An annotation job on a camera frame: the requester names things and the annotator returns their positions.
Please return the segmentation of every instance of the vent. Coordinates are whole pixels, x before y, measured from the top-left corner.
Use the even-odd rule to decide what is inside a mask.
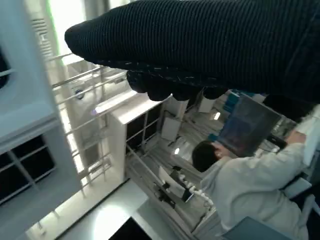
[[[48,39],[48,27],[44,18],[33,18],[31,20],[32,28],[35,32],[36,40],[42,55],[45,58],[53,56],[52,47]]]
[[[48,147],[37,136],[0,155],[0,205],[37,183],[55,169]]]

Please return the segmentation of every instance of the person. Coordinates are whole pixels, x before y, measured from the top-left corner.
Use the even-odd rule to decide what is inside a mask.
[[[293,131],[279,153],[234,159],[217,142],[203,141],[194,148],[193,166],[200,172],[214,169],[203,187],[225,231],[249,216],[296,239],[308,239],[307,226],[299,225],[300,208],[280,191],[305,167],[305,141],[305,134]]]

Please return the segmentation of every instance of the bright window light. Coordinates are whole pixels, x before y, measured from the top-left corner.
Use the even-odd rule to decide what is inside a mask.
[[[220,112],[217,112],[217,113],[215,114],[215,116],[214,116],[213,119],[214,119],[214,120],[218,120],[219,117],[220,117],[220,114],[221,114]]]
[[[86,20],[84,1],[83,0],[50,0],[50,12],[56,34],[56,41],[60,55],[70,53],[65,42],[65,32],[73,25],[79,24]],[[81,57],[70,55],[64,57],[65,65],[79,62]]]

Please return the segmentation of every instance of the blue object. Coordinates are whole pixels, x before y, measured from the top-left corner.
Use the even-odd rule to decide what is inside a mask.
[[[218,136],[216,136],[212,133],[208,136],[208,140],[211,142],[215,142],[217,139],[218,139]]]

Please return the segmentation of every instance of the floor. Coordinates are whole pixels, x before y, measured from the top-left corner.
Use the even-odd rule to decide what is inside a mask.
[[[58,240],[108,240],[130,217],[152,240],[177,239],[148,201],[148,196],[129,180]]]

